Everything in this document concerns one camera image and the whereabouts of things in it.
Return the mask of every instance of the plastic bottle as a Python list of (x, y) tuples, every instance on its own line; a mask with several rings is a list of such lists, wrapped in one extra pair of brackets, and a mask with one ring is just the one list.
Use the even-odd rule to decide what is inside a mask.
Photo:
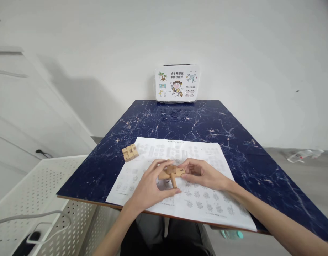
[(324, 152), (322, 149), (317, 149), (312, 151), (312, 158), (318, 158)]
[(295, 162), (303, 162), (302, 159), (307, 158), (311, 156), (312, 158), (318, 158), (320, 155), (324, 152), (322, 149), (317, 150), (303, 150), (295, 153), (294, 155), (290, 156), (287, 160), (289, 162), (295, 163)]
[(243, 239), (242, 232), (238, 230), (225, 229), (225, 230), (221, 230), (221, 234), (225, 239), (231, 239), (231, 240)]
[(289, 162), (295, 163), (298, 161), (302, 161), (302, 159), (307, 158), (308, 156), (312, 156), (313, 153), (311, 150), (307, 149), (307, 150), (303, 150), (303, 151), (299, 151), (297, 153), (295, 153), (294, 155), (290, 156), (287, 160)]

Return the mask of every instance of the wrist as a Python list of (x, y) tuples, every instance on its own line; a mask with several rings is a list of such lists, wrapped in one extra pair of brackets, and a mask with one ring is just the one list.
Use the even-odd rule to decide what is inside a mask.
[(239, 185), (235, 181), (232, 181), (231, 179), (228, 179), (226, 184), (223, 186), (222, 191), (228, 192), (228, 193), (234, 193), (238, 189)]
[(121, 210), (122, 214), (125, 214), (133, 219), (135, 219), (141, 212), (142, 210), (137, 207), (136, 203), (132, 201), (132, 198), (126, 202)]

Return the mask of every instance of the blue marble table top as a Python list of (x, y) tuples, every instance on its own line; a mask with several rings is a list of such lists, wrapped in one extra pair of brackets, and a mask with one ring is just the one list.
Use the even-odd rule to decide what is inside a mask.
[(137, 137), (218, 143), (238, 184), (328, 241), (328, 219), (220, 101), (136, 100), (57, 194), (105, 203)]

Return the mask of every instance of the paper sheet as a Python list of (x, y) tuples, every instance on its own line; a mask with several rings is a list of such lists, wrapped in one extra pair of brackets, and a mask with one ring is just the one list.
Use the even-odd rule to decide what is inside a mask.
[[(226, 177), (234, 180), (221, 147), (217, 143), (138, 137), (135, 145), (139, 157), (124, 164), (106, 199), (107, 203), (123, 206), (132, 196), (143, 173), (154, 159), (169, 158), (175, 160), (177, 165), (188, 157), (203, 159)], [(182, 193), (167, 198), (147, 210), (256, 231), (256, 226), (248, 211), (227, 193), (193, 184), (181, 178), (176, 178), (176, 183)], [(172, 188), (170, 180), (157, 180), (157, 184), (160, 190)]]

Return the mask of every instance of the person's left hand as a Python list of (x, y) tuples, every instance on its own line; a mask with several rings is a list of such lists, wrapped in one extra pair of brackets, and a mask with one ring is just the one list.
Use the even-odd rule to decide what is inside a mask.
[(132, 197), (127, 201), (125, 206), (139, 214), (156, 203), (161, 202), (163, 199), (181, 193), (181, 190), (178, 188), (161, 191), (156, 185), (156, 178), (159, 173), (165, 167), (173, 164), (173, 162), (174, 161), (167, 161), (163, 159), (154, 160), (146, 172), (144, 172), (143, 177), (135, 189)]

